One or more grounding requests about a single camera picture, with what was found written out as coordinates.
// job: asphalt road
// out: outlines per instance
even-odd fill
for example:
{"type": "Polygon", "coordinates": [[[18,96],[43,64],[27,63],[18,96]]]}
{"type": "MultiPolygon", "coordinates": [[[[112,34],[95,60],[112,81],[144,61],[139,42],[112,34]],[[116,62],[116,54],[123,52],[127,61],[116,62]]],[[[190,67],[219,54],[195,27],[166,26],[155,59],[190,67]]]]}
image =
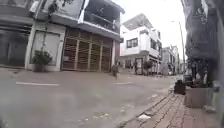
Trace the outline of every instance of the asphalt road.
{"type": "Polygon", "coordinates": [[[9,128],[114,128],[167,93],[174,80],[0,69],[0,117],[9,128]]]}

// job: garage door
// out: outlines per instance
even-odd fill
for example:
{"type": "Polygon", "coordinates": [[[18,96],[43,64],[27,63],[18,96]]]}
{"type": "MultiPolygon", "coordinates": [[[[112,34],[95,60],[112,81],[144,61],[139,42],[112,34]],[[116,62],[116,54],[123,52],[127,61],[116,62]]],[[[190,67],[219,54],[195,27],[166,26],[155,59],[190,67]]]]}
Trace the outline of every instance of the garage door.
{"type": "Polygon", "coordinates": [[[62,69],[109,71],[113,40],[80,29],[67,29],[62,69]]]}
{"type": "Polygon", "coordinates": [[[31,26],[0,21],[0,65],[24,67],[31,26]]]}

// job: road marking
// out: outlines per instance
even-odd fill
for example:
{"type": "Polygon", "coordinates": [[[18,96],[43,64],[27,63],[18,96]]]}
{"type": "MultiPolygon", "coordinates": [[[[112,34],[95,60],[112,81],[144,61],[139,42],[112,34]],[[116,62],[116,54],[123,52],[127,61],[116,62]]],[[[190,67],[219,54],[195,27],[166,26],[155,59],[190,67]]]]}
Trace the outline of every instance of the road marking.
{"type": "Polygon", "coordinates": [[[42,83],[27,83],[27,82],[16,82],[19,85],[37,85],[37,86],[59,86],[59,84],[42,84],[42,83]]]}
{"type": "Polygon", "coordinates": [[[157,97],[158,96],[158,94],[154,94],[154,95],[152,95],[152,98],[155,98],[155,97],[157,97]]]}
{"type": "Polygon", "coordinates": [[[124,82],[124,83],[115,83],[115,84],[118,84],[118,85],[122,85],[122,84],[133,84],[133,82],[124,82]]]}

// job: multi-story house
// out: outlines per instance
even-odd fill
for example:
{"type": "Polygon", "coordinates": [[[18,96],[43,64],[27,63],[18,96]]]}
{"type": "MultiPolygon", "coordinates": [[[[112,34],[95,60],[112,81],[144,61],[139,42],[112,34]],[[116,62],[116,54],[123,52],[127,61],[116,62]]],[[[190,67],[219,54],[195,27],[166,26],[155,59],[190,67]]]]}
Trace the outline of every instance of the multi-story house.
{"type": "Polygon", "coordinates": [[[1,64],[32,69],[42,46],[52,57],[50,71],[109,71],[115,63],[124,10],[111,0],[3,0],[0,6],[1,64]],[[54,1],[58,9],[49,20],[54,1]]]}
{"type": "Polygon", "coordinates": [[[161,64],[161,72],[163,75],[171,75],[176,71],[176,57],[173,53],[172,46],[165,47],[162,49],[162,64],[161,64]]]}
{"type": "Polygon", "coordinates": [[[130,68],[137,61],[139,69],[143,62],[153,62],[152,72],[158,73],[161,64],[161,36],[144,14],[139,14],[123,23],[123,43],[120,44],[119,62],[124,68],[130,68]]]}
{"type": "Polygon", "coordinates": [[[0,66],[24,67],[34,0],[0,0],[0,66]]]}
{"type": "Polygon", "coordinates": [[[175,57],[175,74],[180,72],[180,57],[179,57],[179,51],[178,51],[178,47],[177,46],[171,46],[172,48],[172,52],[174,54],[175,57]]]}
{"type": "Polygon", "coordinates": [[[204,73],[208,69],[207,82],[219,87],[206,95],[213,99],[211,108],[216,110],[217,127],[224,127],[224,1],[223,0],[181,0],[186,17],[187,42],[186,55],[188,68],[204,73]]]}

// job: sky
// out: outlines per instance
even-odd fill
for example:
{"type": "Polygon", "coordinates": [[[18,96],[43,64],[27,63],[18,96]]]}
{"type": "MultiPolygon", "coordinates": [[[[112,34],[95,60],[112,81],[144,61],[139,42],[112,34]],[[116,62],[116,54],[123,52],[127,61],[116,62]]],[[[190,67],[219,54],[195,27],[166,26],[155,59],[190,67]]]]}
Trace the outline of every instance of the sky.
{"type": "Polygon", "coordinates": [[[113,0],[125,10],[121,22],[143,13],[152,23],[153,27],[161,32],[163,47],[176,45],[180,59],[183,58],[182,41],[180,34],[180,21],[183,40],[186,42],[185,17],[181,0],[113,0]]]}

